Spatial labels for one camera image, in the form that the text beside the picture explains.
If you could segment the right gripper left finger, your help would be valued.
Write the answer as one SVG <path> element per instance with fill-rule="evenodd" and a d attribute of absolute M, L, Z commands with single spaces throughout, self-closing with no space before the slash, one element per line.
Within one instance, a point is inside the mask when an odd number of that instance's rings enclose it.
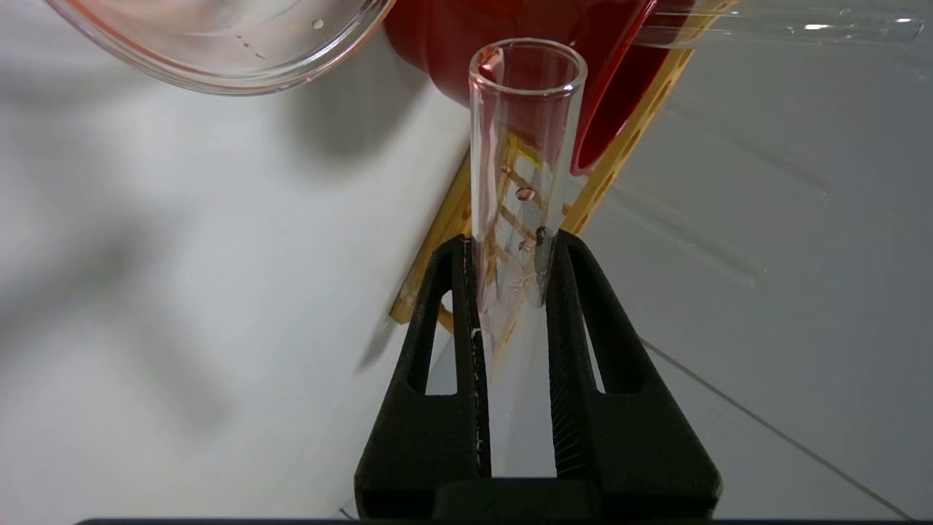
<path fill-rule="evenodd" d="M 386 396 L 354 475 L 363 519 L 421 519 L 443 486 L 491 475 L 488 379 L 477 309 L 475 241 L 434 250 Z M 429 395 L 441 299 L 453 302 L 456 391 Z"/>

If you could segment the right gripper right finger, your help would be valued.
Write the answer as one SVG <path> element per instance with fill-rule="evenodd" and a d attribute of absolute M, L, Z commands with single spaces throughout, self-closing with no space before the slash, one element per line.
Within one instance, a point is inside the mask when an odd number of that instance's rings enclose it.
<path fill-rule="evenodd" d="M 644 349 L 596 256 L 557 234 L 546 295 L 556 475 L 604 518 L 705 519 L 719 470 Z"/>

